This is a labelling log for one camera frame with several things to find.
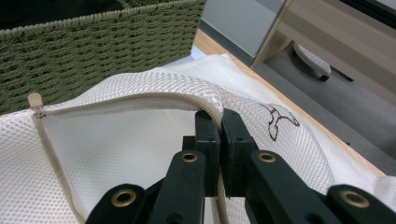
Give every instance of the zipper pull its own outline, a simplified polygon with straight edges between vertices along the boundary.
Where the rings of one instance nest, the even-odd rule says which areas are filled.
[[[27,96],[27,100],[29,101],[30,108],[35,111],[35,116],[38,118],[43,118],[44,114],[42,108],[44,104],[41,95],[37,92],[32,92]]]

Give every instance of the woven basket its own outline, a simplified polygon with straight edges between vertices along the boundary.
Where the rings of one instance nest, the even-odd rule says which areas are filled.
[[[205,0],[123,2],[122,11],[0,31],[0,114],[70,100],[106,77],[190,55]]]

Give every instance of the basket rim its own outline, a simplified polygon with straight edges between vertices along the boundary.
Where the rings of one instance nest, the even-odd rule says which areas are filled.
[[[180,5],[193,5],[196,3],[203,3],[206,0],[176,0],[166,3],[159,3],[155,5],[148,5],[142,7],[129,7],[123,10],[108,11],[102,13],[91,14],[87,16],[75,17],[73,19],[66,19],[62,21],[49,21],[46,23],[39,23],[35,25],[20,26],[6,30],[0,30],[0,41],[6,41],[15,37],[27,37],[29,35],[39,35],[56,30],[67,28],[77,28],[81,25],[93,24],[100,21],[119,21],[121,17],[134,16],[140,13],[150,13],[158,10],[168,9]]]

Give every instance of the white mesh bag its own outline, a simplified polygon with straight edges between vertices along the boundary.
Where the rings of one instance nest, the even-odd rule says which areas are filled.
[[[325,194],[346,183],[396,210],[395,177],[374,175],[229,57],[215,55],[119,74],[38,113],[1,116],[0,223],[83,222],[109,189],[163,178],[182,136],[194,135],[194,113],[203,109],[219,125],[224,108],[310,188]],[[276,115],[284,119],[275,127]],[[205,223],[218,222],[249,223],[244,200],[220,195],[206,203]]]

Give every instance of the zipper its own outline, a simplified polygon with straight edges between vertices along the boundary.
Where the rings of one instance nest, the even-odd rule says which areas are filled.
[[[112,99],[112,100],[107,100],[103,102],[98,102],[98,103],[93,103],[89,105],[78,105],[78,106],[73,106],[73,107],[68,107],[64,109],[58,109],[58,110],[43,110],[44,104],[43,104],[43,99],[39,93],[33,92],[28,95],[28,101],[29,105],[34,111],[34,121],[35,121],[35,126],[38,131],[38,135],[41,138],[42,145],[44,149],[48,152],[49,156],[49,161],[51,162],[52,166],[54,167],[55,173],[57,173],[58,179],[61,182],[61,186],[64,189],[64,195],[66,197],[66,200],[69,202],[70,207],[72,208],[72,211],[78,220],[79,223],[85,223],[84,218],[81,216],[81,214],[78,212],[76,207],[74,206],[73,200],[72,200],[72,195],[71,195],[71,190],[69,188],[69,185],[67,183],[67,180],[64,175],[64,170],[62,169],[62,166],[57,159],[55,152],[52,148],[52,145],[50,144],[50,141],[46,135],[46,132],[44,130],[44,127],[41,123],[41,119],[44,118],[47,115],[55,115],[55,114],[61,114],[61,113],[66,113],[66,112],[71,112],[71,111],[76,111],[76,110],[82,110],[82,109],[90,109],[95,106],[99,105],[107,105],[111,103],[119,103],[122,101],[129,101],[133,99],[138,99],[138,98],[149,98],[149,97],[162,97],[162,98],[177,98],[184,100],[186,102],[190,102],[194,105],[199,106],[202,108],[217,124],[219,131],[221,132],[221,113],[216,109],[215,106],[213,106],[211,103],[209,103],[206,100],[203,100],[200,97],[197,96],[192,96],[192,95],[186,95],[182,93],[174,93],[174,92],[148,92],[148,93],[138,93],[135,95],[131,96],[125,96],[125,97],[120,97],[117,99]],[[228,216],[227,216],[227,209],[225,205],[225,194],[221,194],[224,191],[223,186],[222,186],[222,178],[221,176],[219,177],[219,197],[214,199],[216,200],[215,205],[217,206],[217,210],[219,212],[219,223],[220,224],[228,224]]]

